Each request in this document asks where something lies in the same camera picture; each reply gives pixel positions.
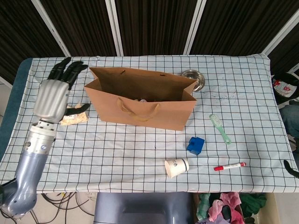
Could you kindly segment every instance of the brown paper bag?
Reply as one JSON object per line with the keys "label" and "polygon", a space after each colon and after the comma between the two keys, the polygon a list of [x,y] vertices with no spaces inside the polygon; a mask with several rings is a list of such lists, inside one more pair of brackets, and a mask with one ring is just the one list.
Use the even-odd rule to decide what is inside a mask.
{"label": "brown paper bag", "polygon": [[195,106],[194,79],[130,68],[89,69],[96,79],[85,90],[102,121],[182,131]]}

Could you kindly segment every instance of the grid tablecloth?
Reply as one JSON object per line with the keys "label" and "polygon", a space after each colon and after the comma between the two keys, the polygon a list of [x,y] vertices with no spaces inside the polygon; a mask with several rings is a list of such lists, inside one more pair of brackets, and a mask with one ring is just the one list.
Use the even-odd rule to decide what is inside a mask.
{"label": "grid tablecloth", "polygon": [[[29,126],[38,117],[33,107],[39,84],[63,58],[35,58],[29,71],[14,130],[0,165],[2,183],[14,178]],[[271,88],[270,60],[265,55],[73,57],[91,67],[130,67],[179,74],[199,70],[206,79],[194,92],[196,106],[184,131],[107,123],[93,105],[87,123],[57,125],[38,192],[294,192],[299,180],[287,173],[283,160],[296,165]],[[89,103],[84,85],[93,81],[82,71],[69,105]],[[225,145],[209,115],[223,122],[232,143]],[[186,151],[191,137],[205,139],[201,154]],[[187,158],[190,170],[170,179],[164,161]],[[214,171],[215,166],[246,162],[247,166]]]}

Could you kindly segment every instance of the metal bowl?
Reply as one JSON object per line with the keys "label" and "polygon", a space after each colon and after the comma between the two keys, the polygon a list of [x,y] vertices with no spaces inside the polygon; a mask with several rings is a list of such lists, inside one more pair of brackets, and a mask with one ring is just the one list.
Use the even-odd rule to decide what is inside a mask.
{"label": "metal bowl", "polygon": [[205,78],[199,71],[189,69],[189,70],[183,71],[180,74],[180,76],[184,76],[187,78],[192,78],[192,79],[197,80],[197,83],[193,89],[193,92],[198,92],[205,86]]}

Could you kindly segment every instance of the white paper cup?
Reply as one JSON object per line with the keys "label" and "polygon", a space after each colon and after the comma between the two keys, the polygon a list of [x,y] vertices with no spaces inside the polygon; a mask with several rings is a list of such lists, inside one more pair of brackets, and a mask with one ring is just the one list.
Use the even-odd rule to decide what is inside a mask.
{"label": "white paper cup", "polygon": [[175,159],[165,161],[166,173],[170,178],[173,178],[183,172],[189,170],[189,164],[186,159]]}

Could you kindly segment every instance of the robotic hand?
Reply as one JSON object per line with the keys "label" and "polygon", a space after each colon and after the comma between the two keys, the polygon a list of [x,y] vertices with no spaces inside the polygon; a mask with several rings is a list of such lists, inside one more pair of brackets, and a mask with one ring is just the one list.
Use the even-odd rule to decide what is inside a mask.
{"label": "robotic hand", "polygon": [[84,104],[78,109],[67,109],[69,92],[78,74],[88,66],[73,62],[68,57],[56,64],[47,80],[42,81],[34,106],[34,114],[40,117],[32,124],[21,154],[15,179],[1,186],[0,206],[12,217],[21,217],[36,204],[36,188],[42,176],[56,130],[54,123],[64,115],[82,113],[89,108]]}

